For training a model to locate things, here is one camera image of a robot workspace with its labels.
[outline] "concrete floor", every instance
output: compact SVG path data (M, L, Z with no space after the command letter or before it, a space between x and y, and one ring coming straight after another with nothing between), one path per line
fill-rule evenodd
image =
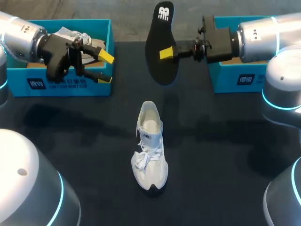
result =
M146 40L159 0L0 0L0 10L23 19L110 18L116 41ZM194 38L204 14L279 15L301 12L300 0L173 0L176 40Z

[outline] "shoe insole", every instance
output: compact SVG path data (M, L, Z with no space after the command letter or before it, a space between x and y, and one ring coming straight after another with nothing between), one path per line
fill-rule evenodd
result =
M160 60L160 51L175 45L172 34L173 16L174 5L171 2L159 3L155 7L150 32L145 44L145 57L150 74L160 85L173 83L179 68L179 62L176 60Z
M155 118L156 114L153 111L146 112L143 122L143 129L150 134L160 132L159 124L154 120Z

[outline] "white sneaker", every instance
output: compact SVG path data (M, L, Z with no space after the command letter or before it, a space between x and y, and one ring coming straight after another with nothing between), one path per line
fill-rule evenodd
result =
M138 184L147 191L160 191L167 181L168 164L163 146L163 122L156 105L145 101L137 122L138 152L132 157L132 169Z
M62 27L59 31L57 31L54 34L61 36L62 38L71 40L71 41L74 41L75 39L78 39L78 40L82 39L84 45L89 45L89 46L93 46L93 47L101 47L105 50L104 41L99 40L99 39L92 39L91 36L86 33L80 33L78 31L71 31L65 27ZM83 52L81 53L81 58L82 58L82 64L84 64L84 65L95 61L93 57L91 57L88 54L84 54Z

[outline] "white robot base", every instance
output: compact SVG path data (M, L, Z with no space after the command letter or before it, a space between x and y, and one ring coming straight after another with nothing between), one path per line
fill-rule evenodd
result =
M263 212L269 226L300 226L301 159L287 168L267 187Z
M79 199L23 135L0 129L0 226L79 226Z

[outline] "black table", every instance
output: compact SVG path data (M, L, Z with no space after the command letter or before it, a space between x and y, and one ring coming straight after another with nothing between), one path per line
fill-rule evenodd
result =
M182 60L177 82L162 87L144 43L116 44L110 97L11 98L0 127L28 137L67 179L83 226L266 226L264 191L300 156L298 131L265 121L260 94L214 94L205 63ZM146 100L164 123L169 165L157 198L140 190L130 163Z

